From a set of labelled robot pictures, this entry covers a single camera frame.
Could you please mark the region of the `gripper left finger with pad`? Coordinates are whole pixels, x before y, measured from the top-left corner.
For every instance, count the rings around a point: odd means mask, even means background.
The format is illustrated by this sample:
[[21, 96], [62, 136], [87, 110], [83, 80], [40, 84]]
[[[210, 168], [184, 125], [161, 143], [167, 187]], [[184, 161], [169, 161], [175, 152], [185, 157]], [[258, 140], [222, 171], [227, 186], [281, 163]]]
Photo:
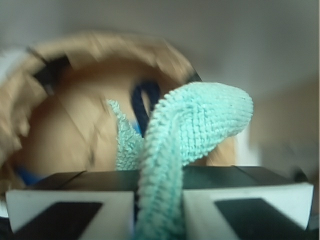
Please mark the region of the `gripper left finger with pad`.
[[6, 193], [15, 240], [130, 240], [137, 171], [57, 173]]

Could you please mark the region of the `gripper right finger with pad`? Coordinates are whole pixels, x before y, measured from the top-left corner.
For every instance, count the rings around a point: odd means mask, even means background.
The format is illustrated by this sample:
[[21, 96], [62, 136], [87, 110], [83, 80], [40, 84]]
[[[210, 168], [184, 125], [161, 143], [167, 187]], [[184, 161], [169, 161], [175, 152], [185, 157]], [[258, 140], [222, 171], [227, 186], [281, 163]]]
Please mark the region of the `gripper right finger with pad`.
[[314, 188], [256, 166], [183, 169], [189, 240], [311, 240]]

